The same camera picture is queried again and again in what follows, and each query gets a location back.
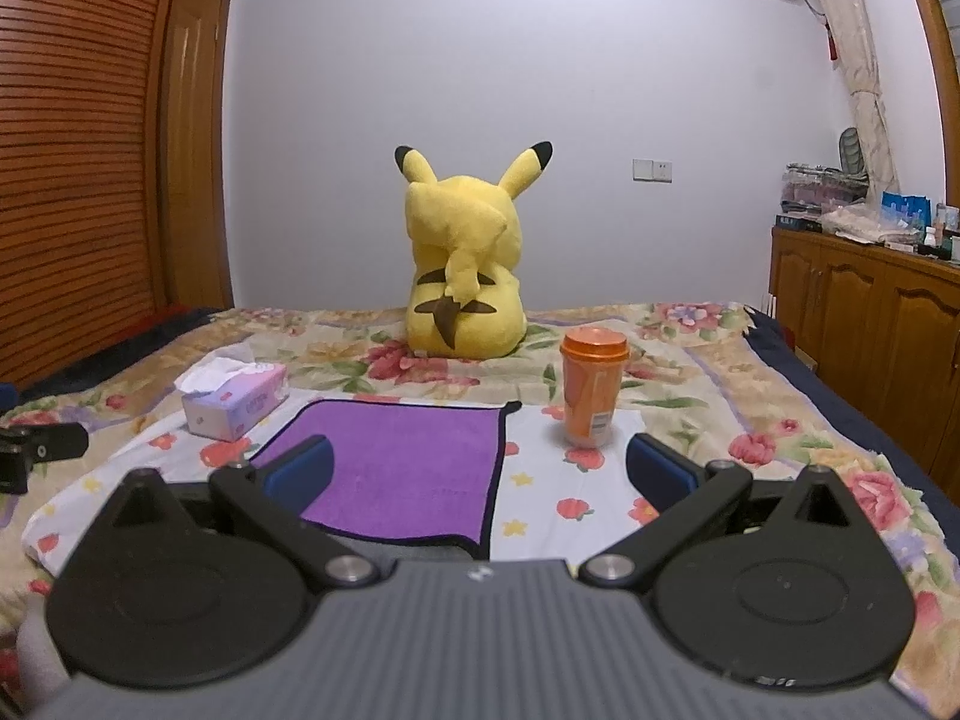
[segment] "white cloth with strawberry print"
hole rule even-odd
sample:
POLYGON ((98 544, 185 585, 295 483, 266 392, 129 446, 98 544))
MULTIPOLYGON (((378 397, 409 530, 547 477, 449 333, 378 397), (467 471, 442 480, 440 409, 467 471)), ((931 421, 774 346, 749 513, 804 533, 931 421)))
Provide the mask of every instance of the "white cloth with strawberry print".
MULTIPOLYGON (((38 509, 24 530, 24 550, 56 576, 128 471, 150 467, 160 471, 167 482, 203 482, 213 469, 250 459, 319 397, 325 395, 291 389, 290 397, 238 442, 212 442, 190 434, 183 412, 157 421, 38 509)), ((463 401, 384 399, 449 408, 484 406, 463 401)), ((640 412, 618 410, 613 417, 613 439, 602 450, 570 446, 563 437, 562 420, 563 409, 557 406, 524 406, 507 416, 503 469, 490 533, 491 560, 556 557, 575 569, 656 516, 627 479, 627 442, 644 429, 640 412)))

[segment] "curtain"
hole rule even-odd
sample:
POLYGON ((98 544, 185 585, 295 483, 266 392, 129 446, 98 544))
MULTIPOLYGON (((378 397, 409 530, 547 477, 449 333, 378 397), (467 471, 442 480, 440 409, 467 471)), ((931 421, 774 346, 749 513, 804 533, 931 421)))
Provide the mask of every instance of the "curtain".
POLYGON ((880 70, 874 36, 863 0, 820 0, 837 45, 840 66, 851 94, 853 120, 870 175, 869 202, 876 203, 885 191, 899 192, 890 141, 887 137, 880 70))

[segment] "yellow plush toy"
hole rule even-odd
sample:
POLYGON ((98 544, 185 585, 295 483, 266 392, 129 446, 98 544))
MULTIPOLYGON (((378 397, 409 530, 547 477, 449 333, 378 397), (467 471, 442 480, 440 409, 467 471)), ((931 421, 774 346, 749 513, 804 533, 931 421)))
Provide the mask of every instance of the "yellow plush toy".
POLYGON ((437 357, 488 360, 510 354, 527 331, 520 282, 520 219, 514 200, 544 171, 553 146, 520 154, 498 184, 456 175, 438 181, 409 146, 395 159, 407 189, 407 235, 414 245, 414 286, 407 343, 437 357))

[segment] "black ear tip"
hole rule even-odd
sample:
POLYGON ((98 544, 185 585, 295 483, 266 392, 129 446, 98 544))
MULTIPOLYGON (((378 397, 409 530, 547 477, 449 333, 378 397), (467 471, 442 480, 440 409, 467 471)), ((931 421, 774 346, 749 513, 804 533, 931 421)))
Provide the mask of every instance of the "black ear tip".
POLYGON ((397 167, 400 168, 400 172, 403 172, 403 160, 407 158, 407 154, 411 151, 414 151, 410 146, 397 146, 397 150, 394 151, 394 159, 397 161, 397 167))
POLYGON ((549 141, 543 141, 541 143, 537 143, 536 146, 531 146, 531 148, 534 149, 534 153, 536 153, 536 159, 539 159, 539 162, 541 163, 541 170, 543 170, 550 161, 550 157, 553 156, 553 143, 550 143, 549 141))

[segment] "bed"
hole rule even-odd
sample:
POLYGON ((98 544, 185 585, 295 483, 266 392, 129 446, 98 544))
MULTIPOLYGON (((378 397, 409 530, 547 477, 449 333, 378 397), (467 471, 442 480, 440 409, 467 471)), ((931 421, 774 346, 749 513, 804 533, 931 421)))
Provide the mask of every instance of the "bed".
MULTIPOLYGON (((779 327, 736 304, 635 304, 530 314, 510 357, 489 362, 421 359, 403 338, 401 311, 231 310, 78 394, 42 396, 6 424, 79 420, 83 459, 39 469, 30 493, 0 498, 0 635, 11 635, 25 598, 51 581, 21 546, 34 512, 88 476, 117 448, 179 410, 173 381, 208 351, 246 341, 258 360, 284 362, 291 385, 357 399, 436 403, 520 400, 546 415, 560 407, 559 343, 566 327, 600 322, 628 334, 632 357, 619 405, 637 410, 658 439, 704 464, 733 457, 758 478, 827 464, 847 482, 906 574, 918 620, 895 683, 937 717, 960 707, 960 511, 913 461, 797 360, 779 327)), ((148 351, 150 346, 139 352, 148 351)), ((130 352, 133 357, 139 353, 130 352)), ((112 365, 116 367, 117 357, 112 365)), ((90 381, 97 376, 91 373, 90 381)), ((238 451, 252 450, 241 447, 238 451)), ((637 499, 642 524, 655 515, 637 499)), ((52 547, 28 545, 38 554, 52 547)))

